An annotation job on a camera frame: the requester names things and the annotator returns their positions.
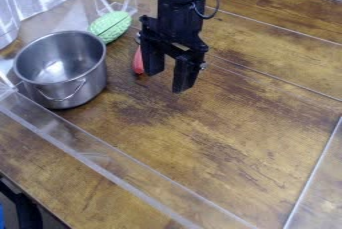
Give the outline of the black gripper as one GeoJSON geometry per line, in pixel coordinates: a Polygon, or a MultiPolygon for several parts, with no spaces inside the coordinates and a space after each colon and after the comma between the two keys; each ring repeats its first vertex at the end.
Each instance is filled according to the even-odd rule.
{"type": "Polygon", "coordinates": [[[141,49],[145,72],[165,70],[165,55],[176,59],[173,92],[182,93],[197,81],[209,46],[200,37],[206,0],[158,0],[157,17],[143,15],[141,49]]]}

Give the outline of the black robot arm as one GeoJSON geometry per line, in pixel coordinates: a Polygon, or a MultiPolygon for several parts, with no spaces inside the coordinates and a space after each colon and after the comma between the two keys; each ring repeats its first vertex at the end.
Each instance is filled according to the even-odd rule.
{"type": "Polygon", "coordinates": [[[173,92],[190,89],[197,81],[208,44],[200,37],[206,0],[158,0],[158,17],[139,18],[141,50],[149,76],[165,70],[165,58],[176,59],[173,92]]]}

